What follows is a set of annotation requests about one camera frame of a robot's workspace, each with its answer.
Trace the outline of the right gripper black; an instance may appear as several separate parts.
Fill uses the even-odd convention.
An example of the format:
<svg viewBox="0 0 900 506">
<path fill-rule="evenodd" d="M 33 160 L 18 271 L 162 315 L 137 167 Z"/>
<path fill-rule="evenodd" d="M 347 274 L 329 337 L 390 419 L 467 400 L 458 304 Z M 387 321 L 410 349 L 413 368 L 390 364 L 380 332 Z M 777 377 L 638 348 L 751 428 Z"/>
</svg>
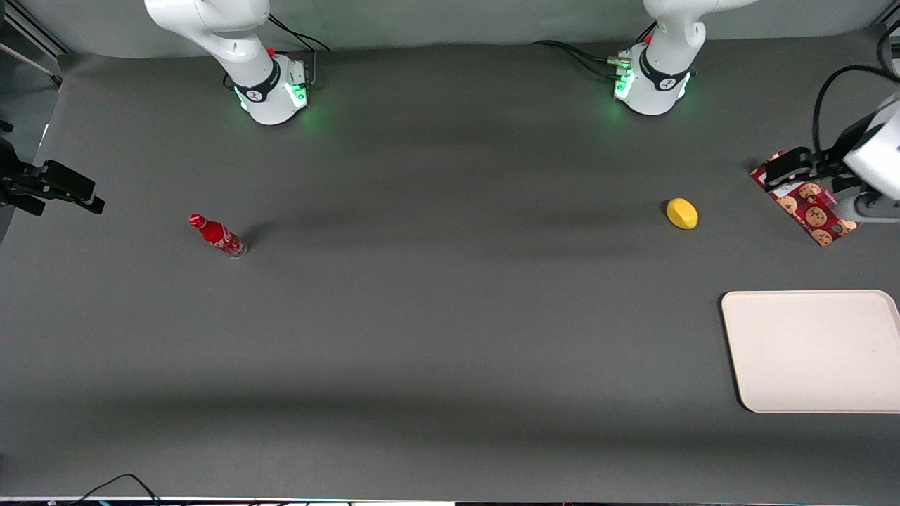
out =
<svg viewBox="0 0 900 506">
<path fill-rule="evenodd" d="M 25 183 L 30 181 L 27 172 L 31 166 L 20 160 L 13 145 L 4 138 L 13 129 L 9 122 L 1 122 L 1 207 L 16 208 L 33 216 L 41 216 L 45 202 L 25 191 Z M 71 204 L 91 214 L 103 213 L 105 202 L 102 198 L 94 197 L 96 183 L 70 167 L 54 160 L 45 161 L 43 183 L 49 189 L 68 197 Z"/>
</svg>

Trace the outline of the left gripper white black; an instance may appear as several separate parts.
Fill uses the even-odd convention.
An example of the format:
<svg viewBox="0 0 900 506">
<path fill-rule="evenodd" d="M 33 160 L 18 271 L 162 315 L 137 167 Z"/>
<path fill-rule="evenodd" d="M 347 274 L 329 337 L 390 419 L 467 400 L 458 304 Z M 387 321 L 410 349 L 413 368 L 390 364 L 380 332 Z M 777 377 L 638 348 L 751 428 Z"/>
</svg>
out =
<svg viewBox="0 0 900 506">
<path fill-rule="evenodd" d="M 765 188 L 777 188 L 813 172 L 830 182 L 840 202 L 898 202 L 899 105 L 884 102 L 849 126 L 823 154 L 810 148 L 782 150 L 766 162 Z"/>
</svg>

